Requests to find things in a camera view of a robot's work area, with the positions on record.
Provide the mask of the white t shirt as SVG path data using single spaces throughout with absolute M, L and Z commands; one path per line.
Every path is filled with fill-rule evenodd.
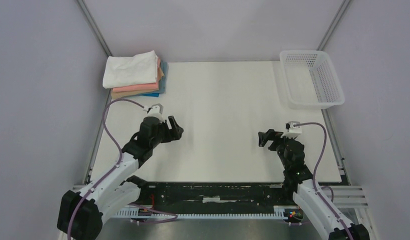
M 109 56 L 105 64 L 102 86 L 105 89 L 113 89 L 152 84 L 158 77 L 159 60 L 153 50 L 132 57 Z

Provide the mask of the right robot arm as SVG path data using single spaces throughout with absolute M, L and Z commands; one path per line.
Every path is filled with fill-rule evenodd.
M 325 195 L 305 164 L 305 146 L 282 132 L 269 129 L 258 133 L 258 145 L 277 153 L 284 181 L 282 199 L 297 204 L 323 240 L 368 240 L 370 233 L 363 224 L 354 224 Z

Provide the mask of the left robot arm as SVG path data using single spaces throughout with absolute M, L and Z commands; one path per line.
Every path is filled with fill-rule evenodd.
M 150 191 L 146 180 L 133 176 L 159 144 L 181 139 L 184 130 L 174 116 L 147 116 L 139 131 L 120 149 L 118 159 L 97 180 L 61 198 L 57 228 L 74 240 L 94 240 L 105 223 L 120 209 L 136 202 L 145 204 Z

